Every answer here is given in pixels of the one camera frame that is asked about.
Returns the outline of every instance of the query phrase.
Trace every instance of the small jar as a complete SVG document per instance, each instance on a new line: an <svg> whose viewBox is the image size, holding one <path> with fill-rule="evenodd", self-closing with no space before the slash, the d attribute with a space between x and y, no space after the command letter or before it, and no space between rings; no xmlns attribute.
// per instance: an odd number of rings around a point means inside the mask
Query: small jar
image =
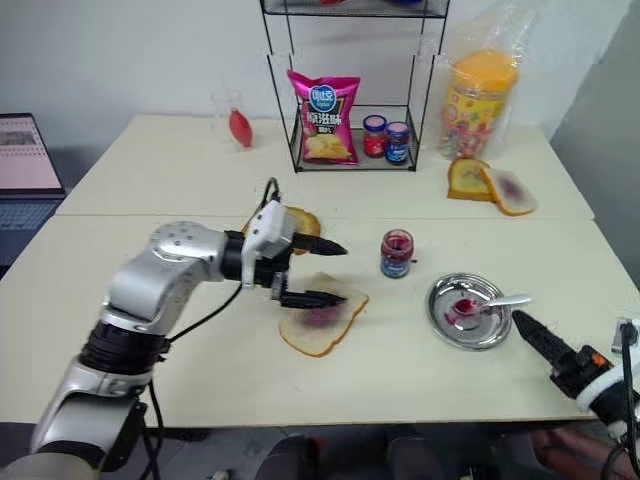
<svg viewBox="0 0 640 480"><path fill-rule="evenodd" d="M384 156L384 148L387 143L387 119L382 115L369 115L362 122L364 128L364 153L369 157L379 158Z"/></svg>
<svg viewBox="0 0 640 480"><path fill-rule="evenodd" d="M385 157L394 165L402 165L409 157L409 126L404 122L387 125Z"/></svg>
<svg viewBox="0 0 640 480"><path fill-rule="evenodd" d="M413 256L413 237L406 230L385 233L380 246L380 270L389 278L401 278L409 273Z"/></svg>

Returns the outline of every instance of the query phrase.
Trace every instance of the plastic bag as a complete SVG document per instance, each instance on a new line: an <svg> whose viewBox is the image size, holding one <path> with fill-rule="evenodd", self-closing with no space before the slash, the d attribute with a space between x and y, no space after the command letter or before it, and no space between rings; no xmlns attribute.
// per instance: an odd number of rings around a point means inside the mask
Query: plastic bag
<svg viewBox="0 0 640 480"><path fill-rule="evenodd" d="M503 0L450 34L438 144L444 157L479 158L488 143L502 140L518 65L544 3Z"/></svg>

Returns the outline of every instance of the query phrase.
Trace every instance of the pink snack bag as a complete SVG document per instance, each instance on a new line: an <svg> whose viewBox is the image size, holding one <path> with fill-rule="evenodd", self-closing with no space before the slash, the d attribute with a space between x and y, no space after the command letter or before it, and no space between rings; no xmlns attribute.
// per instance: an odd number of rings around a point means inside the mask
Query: pink snack bag
<svg viewBox="0 0 640 480"><path fill-rule="evenodd" d="M321 77L314 80L287 71L302 99L302 144L306 162L356 165L349 112L360 77Z"/></svg>

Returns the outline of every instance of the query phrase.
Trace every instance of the blue jar lid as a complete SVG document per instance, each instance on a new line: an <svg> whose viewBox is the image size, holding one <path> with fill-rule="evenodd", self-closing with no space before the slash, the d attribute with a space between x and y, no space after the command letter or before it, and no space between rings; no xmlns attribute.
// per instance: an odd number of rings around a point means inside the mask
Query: blue jar lid
<svg viewBox="0 0 640 480"><path fill-rule="evenodd" d="M369 115L362 122L362 126L367 132L384 132L387 128L387 119L382 115Z"/></svg>
<svg viewBox="0 0 640 480"><path fill-rule="evenodd" d="M404 122L391 122L387 125L387 135L393 138L402 138L409 135L409 126Z"/></svg>

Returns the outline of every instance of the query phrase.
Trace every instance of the plastic container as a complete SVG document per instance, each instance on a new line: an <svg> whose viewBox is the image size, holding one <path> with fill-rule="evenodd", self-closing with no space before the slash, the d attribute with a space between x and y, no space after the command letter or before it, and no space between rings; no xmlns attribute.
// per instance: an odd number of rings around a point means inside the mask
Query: plastic container
<svg viewBox="0 0 640 480"><path fill-rule="evenodd" d="M498 50L478 50L453 66L438 147L444 157L480 156L517 79L514 58Z"/></svg>
<svg viewBox="0 0 640 480"><path fill-rule="evenodd" d="M402 165L409 157L409 126L404 122L387 125L385 157L394 165Z"/></svg>
<svg viewBox="0 0 640 480"><path fill-rule="evenodd" d="M362 122L364 128L364 153L373 158L383 157L387 144L387 119L382 115L369 115Z"/></svg>
<svg viewBox="0 0 640 480"><path fill-rule="evenodd" d="M402 278L411 268L413 237L409 232L395 229L385 233L380 245L380 270L389 278Z"/></svg>

